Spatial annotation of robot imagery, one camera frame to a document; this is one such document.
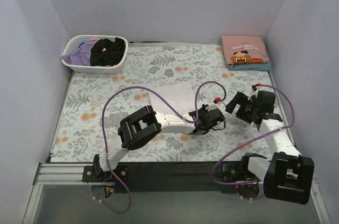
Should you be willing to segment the white t shirt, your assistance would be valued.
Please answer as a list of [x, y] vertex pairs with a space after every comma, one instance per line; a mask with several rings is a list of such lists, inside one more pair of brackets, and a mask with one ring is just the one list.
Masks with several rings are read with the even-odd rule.
[[[153, 89], [164, 98], [180, 115], [195, 110], [195, 93], [190, 82], [180, 82]], [[153, 109], [164, 114], [175, 114], [159, 97], [149, 93], [149, 101]]]

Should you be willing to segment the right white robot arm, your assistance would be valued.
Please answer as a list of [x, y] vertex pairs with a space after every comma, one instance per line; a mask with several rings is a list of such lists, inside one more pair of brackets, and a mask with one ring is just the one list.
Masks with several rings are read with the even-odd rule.
[[314, 174], [314, 162], [292, 144], [281, 116], [274, 112], [275, 94], [256, 90], [247, 96], [237, 92], [227, 104], [226, 112], [239, 107], [236, 117], [256, 125], [264, 136], [272, 158], [246, 153], [234, 173], [245, 180], [255, 177], [263, 183], [267, 198], [307, 204]]

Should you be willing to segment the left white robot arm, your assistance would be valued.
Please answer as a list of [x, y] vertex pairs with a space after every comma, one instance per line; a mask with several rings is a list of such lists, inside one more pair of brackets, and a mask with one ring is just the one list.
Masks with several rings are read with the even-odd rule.
[[223, 102], [203, 105], [198, 113], [192, 111], [184, 115], [185, 118], [197, 119], [195, 123], [188, 123], [177, 115], [159, 113], [150, 105], [144, 106], [121, 120], [117, 136], [105, 145], [104, 153], [95, 155], [93, 173], [100, 181], [106, 182], [129, 151], [142, 148], [158, 134], [205, 135], [216, 130], [218, 124], [225, 124], [225, 112]]

